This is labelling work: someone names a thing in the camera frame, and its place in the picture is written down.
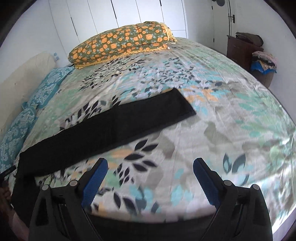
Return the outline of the black pants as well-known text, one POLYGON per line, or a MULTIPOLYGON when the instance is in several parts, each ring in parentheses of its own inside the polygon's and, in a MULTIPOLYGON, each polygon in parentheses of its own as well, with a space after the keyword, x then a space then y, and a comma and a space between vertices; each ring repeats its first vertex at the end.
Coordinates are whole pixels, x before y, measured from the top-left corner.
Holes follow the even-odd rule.
POLYGON ((196 115, 175 88, 154 97, 121 104, 60 131, 20 153, 12 204, 34 201, 36 177, 66 169, 84 159, 128 144, 196 115))

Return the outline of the blue patterned pillow near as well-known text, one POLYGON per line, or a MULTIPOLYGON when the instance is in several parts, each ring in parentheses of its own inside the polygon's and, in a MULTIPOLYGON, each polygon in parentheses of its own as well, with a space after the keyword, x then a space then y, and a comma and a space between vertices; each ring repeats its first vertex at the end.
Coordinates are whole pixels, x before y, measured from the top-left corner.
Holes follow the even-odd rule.
POLYGON ((13 166, 14 160, 37 120, 36 113, 33 106, 24 109, 6 132, 1 142, 1 173, 13 166))

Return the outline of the blue patterned pillow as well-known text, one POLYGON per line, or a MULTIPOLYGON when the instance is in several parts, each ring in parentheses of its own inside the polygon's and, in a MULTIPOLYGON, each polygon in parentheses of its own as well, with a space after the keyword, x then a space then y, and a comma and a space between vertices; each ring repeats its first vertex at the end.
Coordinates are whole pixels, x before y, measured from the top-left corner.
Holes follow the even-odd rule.
POLYGON ((36 113, 33 106, 24 109, 6 132, 1 142, 1 173, 13 166, 14 160, 37 120, 36 113))
POLYGON ((41 81, 29 100, 22 104, 22 108, 26 109, 30 106, 34 106, 35 109, 43 109, 59 90, 64 79, 71 74, 73 70, 73 66, 52 69, 41 81))

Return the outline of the floral bed sheet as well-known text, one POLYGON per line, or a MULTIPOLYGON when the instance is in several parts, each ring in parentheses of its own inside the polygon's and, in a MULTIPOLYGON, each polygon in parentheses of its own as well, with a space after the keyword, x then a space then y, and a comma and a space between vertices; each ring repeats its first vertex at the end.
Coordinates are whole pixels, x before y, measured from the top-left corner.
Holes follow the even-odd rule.
POLYGON ((195 115, 102 153, 109 170, 90 212, 140 222, 213 213, 193 173, 200 157, 237 186, 257 184, 278 230, 295 210, 295 124, 251 74, 188 39, 164 51, 74 70, 38 112, 22 150, 84 118, 172 89, 195 115))

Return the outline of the blue patterned pillow far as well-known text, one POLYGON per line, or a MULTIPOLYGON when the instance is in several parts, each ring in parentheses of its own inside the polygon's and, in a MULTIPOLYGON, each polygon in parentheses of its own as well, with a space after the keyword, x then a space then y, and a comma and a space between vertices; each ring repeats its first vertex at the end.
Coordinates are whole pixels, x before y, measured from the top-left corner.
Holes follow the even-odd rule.
POLYGON ((22 104, 22 108, 26 109, 30 106, 34 106, 35 109, 43 109, 59 90, 64 79, 71 74, 73 70, 73 66, 52 69, 41 81, 29 100, 22 104))

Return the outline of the cream headboard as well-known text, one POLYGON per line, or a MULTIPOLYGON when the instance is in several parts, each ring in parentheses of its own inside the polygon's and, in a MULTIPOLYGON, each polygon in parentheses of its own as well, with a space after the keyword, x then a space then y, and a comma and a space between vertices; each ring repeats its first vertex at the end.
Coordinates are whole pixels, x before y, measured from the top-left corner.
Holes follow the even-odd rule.
POLYGON ((29 100, 55 66, 53 56, 43 52, 30 58, 1 83, 1 136, 21 112, 21 104, 29 100))

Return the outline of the pile of clothes on basket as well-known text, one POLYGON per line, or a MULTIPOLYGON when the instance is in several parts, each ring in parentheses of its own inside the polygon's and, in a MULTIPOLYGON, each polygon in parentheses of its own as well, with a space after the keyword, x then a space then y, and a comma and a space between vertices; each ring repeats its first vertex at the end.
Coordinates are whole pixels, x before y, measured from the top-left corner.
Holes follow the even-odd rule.
POLYGON ((252 53, 250 71, 258 71, 263 75, 268 73, 276 73, 277 59, 269 53, 262 51, 255 51, 252 53))

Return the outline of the dark wooden cabinet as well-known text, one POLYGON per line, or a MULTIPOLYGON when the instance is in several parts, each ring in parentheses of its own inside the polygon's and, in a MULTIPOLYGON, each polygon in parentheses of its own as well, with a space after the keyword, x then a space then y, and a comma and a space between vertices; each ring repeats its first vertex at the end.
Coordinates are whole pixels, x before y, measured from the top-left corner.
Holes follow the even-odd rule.
POLYGON ((253 52, 264 51, 262 47, 258 47, 232 36, 227 36, 227 39, 226 56, 243 68, 250 67, 253 52))

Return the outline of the folded dark cloth on cabinet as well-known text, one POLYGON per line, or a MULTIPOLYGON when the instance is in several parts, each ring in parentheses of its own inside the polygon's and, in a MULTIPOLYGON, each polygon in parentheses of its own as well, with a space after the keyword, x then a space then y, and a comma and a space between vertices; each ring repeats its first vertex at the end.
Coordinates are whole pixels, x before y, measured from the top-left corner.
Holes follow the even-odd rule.
POLYGON ((258 47, 263 46, 264 41, 259 35, 251 34, 251 33, 242 33, 236 32, 236 38, 248 42, 250 44, 256 45, 258 47))

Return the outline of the white wardrobe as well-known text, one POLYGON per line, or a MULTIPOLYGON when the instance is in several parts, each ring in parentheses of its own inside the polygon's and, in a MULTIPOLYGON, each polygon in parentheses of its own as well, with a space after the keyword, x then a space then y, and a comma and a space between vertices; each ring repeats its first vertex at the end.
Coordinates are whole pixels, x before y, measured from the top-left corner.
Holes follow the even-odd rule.
POLYGON ((187 37, 183 1, 49 1, 61 44, 68 54, 89 37, 124 25, 157 21, 175 37, 187 37))

